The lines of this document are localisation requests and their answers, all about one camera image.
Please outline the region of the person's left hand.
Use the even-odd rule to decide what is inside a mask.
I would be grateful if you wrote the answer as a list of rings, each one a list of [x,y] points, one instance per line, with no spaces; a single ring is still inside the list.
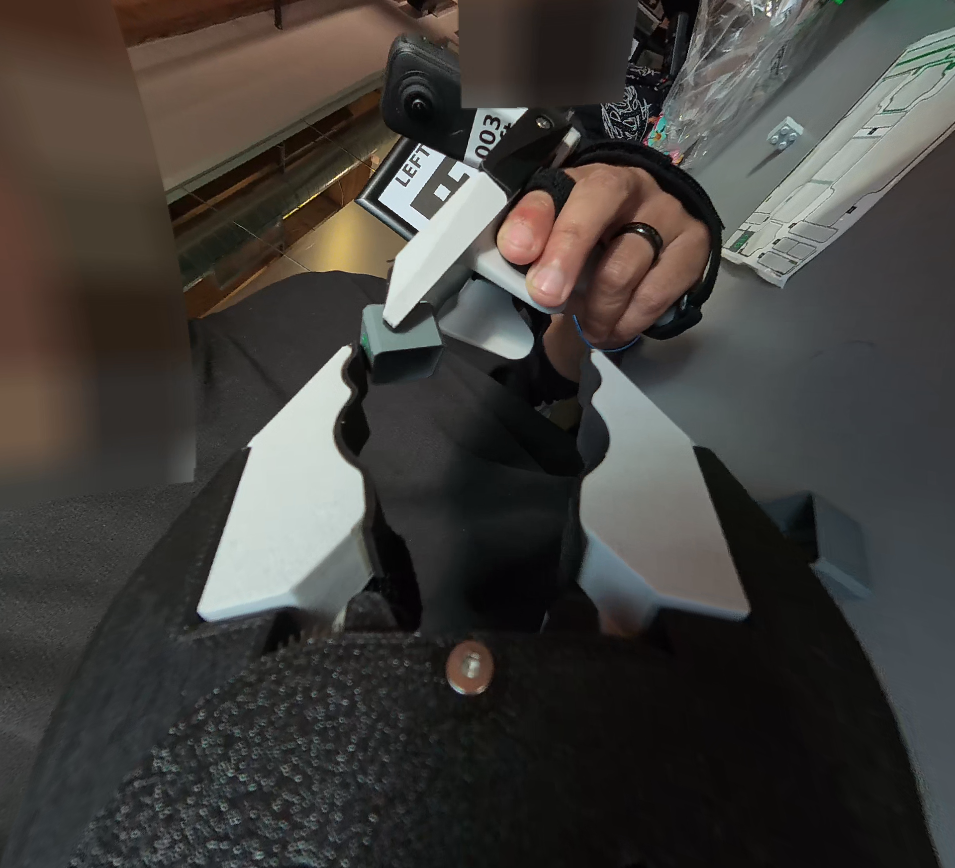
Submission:
[[[526,267],[531,299],[576,314],[592,344],[621,347],[703,277],[710,233],[647,170],[592,164],[568,175],[561,211],[542,190],[525,194],[497,247]]]

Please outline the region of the clear plastic bags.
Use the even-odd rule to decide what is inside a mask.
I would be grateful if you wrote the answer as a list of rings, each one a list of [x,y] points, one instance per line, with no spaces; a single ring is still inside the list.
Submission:
[[[803,67],[836,8],[831,0],[700,0],[649,145],[700,170]]]

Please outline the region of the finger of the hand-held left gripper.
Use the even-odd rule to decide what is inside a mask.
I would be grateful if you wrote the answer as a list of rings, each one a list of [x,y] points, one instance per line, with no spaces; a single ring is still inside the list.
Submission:
[[[470,279],[438,313],[438,329],[506,360],[522,360],[534,347],[531,327],[512,295],[484,279]]]
[[[484,232],[507,215],[516,198],[514,175],[478,173],[438,209],[394,260],[383,310],[390,329],[402,328]]]

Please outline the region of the white printed sheet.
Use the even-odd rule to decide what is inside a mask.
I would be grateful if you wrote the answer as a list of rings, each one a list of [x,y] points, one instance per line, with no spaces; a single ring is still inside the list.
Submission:
[[[954,29],[908,46],[723,244],[722,255],[784,287],[954,128]]]

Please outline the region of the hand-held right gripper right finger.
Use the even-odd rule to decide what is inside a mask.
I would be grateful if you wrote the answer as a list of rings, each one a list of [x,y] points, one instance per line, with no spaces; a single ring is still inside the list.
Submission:
[[[601,351],[581,366],[577,586],[601,630],[636,636],[678,610],[750,603],[689,437]]]

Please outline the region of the grey lego panel piece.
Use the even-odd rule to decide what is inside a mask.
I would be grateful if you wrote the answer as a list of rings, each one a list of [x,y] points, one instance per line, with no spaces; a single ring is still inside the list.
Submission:
[[[761,507],[780,533],[807,554],[818,580],[835,600],[871,597],[865,539],[851,517],[812,492],[765,502]]]
[[[397,329],[385,321],[384,310],[370,304],[361,317],[360,347],[370,382],[411,382],[435,373],[444,345],[432,306],[417,304]]]

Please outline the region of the person's dark grey shirt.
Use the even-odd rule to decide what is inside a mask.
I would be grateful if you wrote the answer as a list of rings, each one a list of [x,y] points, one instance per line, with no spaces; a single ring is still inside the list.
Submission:
[[[382,280],[302,273],[189,324],[193,482],[2,510],[2,769],[35,751],[106,606],[225,460],[359,332]],[[541,626],[579,473],[572,437],[535,410],[538,383],[572,397],[536,348],[497,363],[452,342],[423,381],[371,387],[362,459],[407,541],[422,629]]]

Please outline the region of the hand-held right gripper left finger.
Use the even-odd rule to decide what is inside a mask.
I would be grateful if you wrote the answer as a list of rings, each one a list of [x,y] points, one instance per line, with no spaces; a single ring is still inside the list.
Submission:
[[[373,574],[364,478],[337,441],[356,390],[345,345],[250,440],[197,616],[293,610],[331,623]]]

